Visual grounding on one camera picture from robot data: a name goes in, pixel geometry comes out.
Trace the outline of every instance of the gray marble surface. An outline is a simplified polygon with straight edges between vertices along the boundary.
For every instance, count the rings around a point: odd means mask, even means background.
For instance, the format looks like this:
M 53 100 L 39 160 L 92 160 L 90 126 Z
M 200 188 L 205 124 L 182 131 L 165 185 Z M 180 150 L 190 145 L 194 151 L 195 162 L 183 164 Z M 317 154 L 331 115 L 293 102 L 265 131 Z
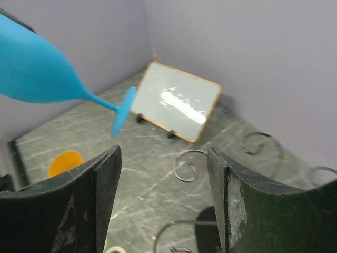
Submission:
M 130 86 L 137 86 L 142 73 L 104 92 L 101 97 L 119 104 Z M 191 176 L 188 159 L 192 159 L 200 176 L 184 183 L 173 175 L 172 161 L 185 149 L 206 151 L 218 147 L 237 162 L 268 176 L 277 158 L 275 144 L 264 137 L 252 137 L 248 148 L 265 144 L 261 155 L 252 157 L 240 147 L 241 138 L 254 127 L 217 104 L 200 139 L 188 143 L 168 139 L 167 132 L 145 122 L 136 124 L 130 115 L 115 138 L 110 137 L 114 112 L 84 102 L 18 140 L 31 183 L 47 178 L 49 163 L 61 152 L 78 151 L 84 160 L 104 152 L 113 145 L 122 149 L 123 168 L 108 229 L 109 246 L 123 247 L 127 253 L 150 253 L 154 236 L 171 220 L 195 219 L 200 211 L 212 206 L 212 195 L 206 168 L 206 157 L 187 155 L 179 163 L 180 174 Z M 276 181 L 309 189 L 308 165 L 286 152 Z M 170 246 L 188 247 L 197 253 L 194 228 L 174 226 L 163 236 L 158 253 L 170 252 Z

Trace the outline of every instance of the orange object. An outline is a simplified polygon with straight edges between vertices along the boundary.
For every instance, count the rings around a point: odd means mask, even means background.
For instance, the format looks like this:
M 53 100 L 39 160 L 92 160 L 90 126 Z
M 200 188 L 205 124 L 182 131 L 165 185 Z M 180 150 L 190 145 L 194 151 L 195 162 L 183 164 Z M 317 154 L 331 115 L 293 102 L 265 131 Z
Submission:
M 48 177 L 53 177 L 61 174 L 64 171 L 70 170 L 82 164 L 83 158 L 80 153 L 74 150 L 65 151 L 59 154 L 54 161 L 49 165 Z

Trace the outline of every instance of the purple wall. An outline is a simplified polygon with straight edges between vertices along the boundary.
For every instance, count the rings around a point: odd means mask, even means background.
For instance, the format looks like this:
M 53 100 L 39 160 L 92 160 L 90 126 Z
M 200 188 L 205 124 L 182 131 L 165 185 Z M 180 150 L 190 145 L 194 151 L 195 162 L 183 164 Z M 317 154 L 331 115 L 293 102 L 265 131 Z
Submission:
M 145 0 L 158 60 L 290 151 L 337 168 L 337 1 Z
M 1 7 L 59 48 L 94 93 L 152 60 L 141 0 L 1 0 Z M 0 95 L 0 136 L 17 137 L 78 103 L 28 104 Z

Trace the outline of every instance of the metal wire spiral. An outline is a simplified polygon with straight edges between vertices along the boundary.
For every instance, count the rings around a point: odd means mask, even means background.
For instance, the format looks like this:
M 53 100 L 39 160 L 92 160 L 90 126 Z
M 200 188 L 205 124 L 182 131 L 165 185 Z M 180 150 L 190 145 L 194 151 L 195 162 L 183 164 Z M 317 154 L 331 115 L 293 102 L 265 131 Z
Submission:
M 197 177 L 198 177 L 198 171 L 197 169 L 195 168 L 193 162 L 188 162 L 188 165 L 190 166 L 191 170 L 193 171 L 193 176 L 191 178 L 188 178 L 188 179 L 184 179 L 182 177 L 179 176 L 178 174 L 178 168 L 177 168 L 177 164 L 178 164 L 178 161 L 179 159 L 187 154 L 187 153 L 191 153 L 191 152 L 196 152 L 196 153 L 200 153 L 200 154 L 203 154 L 205 156 L 207 156 L 207 153 L 202 151 L 202 150 L 198 150 L 198 149 L 187 149 L 187 150 L 184 150 L 182 152 L 180 152 L 179 154 L 176 155 L 176 157 L 174 158 L 173 160 L 173 163 L 172 163 L 172 171 L 174 173 L 174 175 L 180 180 L 180 181 L 183 181 L 183 182 L 192 182 L 194 181 Z
M 169 227 L 173 225 L 179 225 L 179 224 L 188 224 L 188 225 L 201 225 L 201 226 L 217 226 L 216 221 L 197 221 L 197 220 L 176 220 L 176 221 L 171 221 L 168 224 L 166 224 L 157 234 L 156 239 L 153 243 L 153 253 L 157 253 L 157 245 L 159 242 L 159 239 L 161 235 L 168 229 Z M 192 253 L 189 249 L 187 248 L 171 248 L 171 252 L 187 252 L 187 253 Z
M 246 136 L 244 136 L 242 138 L 241 142 L 240 142 L 240 145 L 241 145 L 243 151 L 246 152 L 249 155 L 256 156 L 256 155 L 260 154 L 262 152 L 263 148 L 264 148 L 264 144 L 260 143 L 259 146 L 257 146 L 257 149 L 254 152 L 249 151 L 247 149 L 248 139 L 252 136 L 255 136 L 255 135 L 265 136 L 265 137 L 271 139 L 272 141 L 274 141 L 275 144 L 276 144 L 277 150 L 279 151 L 279 155 L 278 155 L 277 161 L 274 165 L 274 169 L 272 170 L 272 172 L 270 174 L 270 177 L 272 179 L 275 179 L 277 177 L 277 175 L 279 174 L 280 170 L 281 170 L 281 166 L 282 166 L 283 159 L 284 159 L 284 149 L 275 137 L 273 137 L 273 136 L 271 136 L 267 133 L 263 133 L 263 132 L 252 132 L 252 133 L 249 133 Z

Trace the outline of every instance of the small whiteboard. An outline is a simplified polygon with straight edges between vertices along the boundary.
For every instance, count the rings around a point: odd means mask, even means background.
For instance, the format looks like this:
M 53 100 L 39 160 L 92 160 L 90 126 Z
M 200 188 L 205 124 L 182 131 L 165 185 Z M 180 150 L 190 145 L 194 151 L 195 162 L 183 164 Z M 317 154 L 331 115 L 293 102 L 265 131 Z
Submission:
M 198 140 L 221 86 L 159 62 L 150 63 L 131 111 L 189 142 Z

